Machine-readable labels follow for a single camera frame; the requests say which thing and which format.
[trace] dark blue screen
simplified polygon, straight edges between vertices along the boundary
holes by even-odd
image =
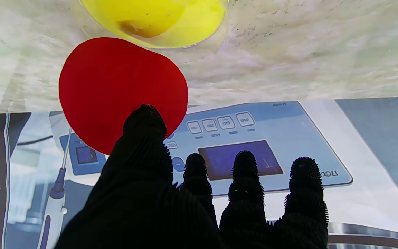
[[[96,151],[88,146],[77,147],[76,157],[78,159],[79,164],[88,164],[98,161],[98,157],[96,156]]]
[[[207,164],[210,180],[231,179],[234,158],[240,151],[251,151],[254,154],[260,175],[283,174],[281,166],[265,140],[198,149]]]

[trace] cable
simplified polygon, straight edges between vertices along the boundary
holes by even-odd
[[[53,137],[53,136],[50,135],[50,136],[48,136],[48,137],[43,137],[43,138],[40,138],[40,139],[37,139],[37,140],[33,140],[33,141],[27,141],[27,142],[17,143],[17,146],[36,144],[36,143],[45,141],[45,140],[47,140],[47,139],[51,139],[52,137]]]

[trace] blue panel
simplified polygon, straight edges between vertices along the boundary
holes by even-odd
[[[65,151],[68,135],[59,138],[62,149]],[[106,162],[105,155],[88,147],[79,137],[72,133],[68,155],[72,163],[73,175],[87,175],[100,173]]]
[[[266,191],[288,189],[291,164],[300,156],[317,161],[325,186],[352,181],[298,102],[238,104],[190,113],[175,134],[167,140],[176,144],[169,147],[172,157],[185,161],[189,154],[201,153],[214,195],[228,194],[232,162],[240,150],[255,154]],[[175,182],[182,182],[183,172],[173,174]]]

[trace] yellow disk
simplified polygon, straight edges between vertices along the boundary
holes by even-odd
[[[222,0],[80,1],[104,28],[148,48],[197,44],[213,35],[226,11]]]

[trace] red disk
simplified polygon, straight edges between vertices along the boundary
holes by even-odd
[[[59,99],[71,128],[109,155],[135,107],[151,104],[171,135],[187,112],[185,77],[168,58],[118,38],[95,38],[68,56]]]

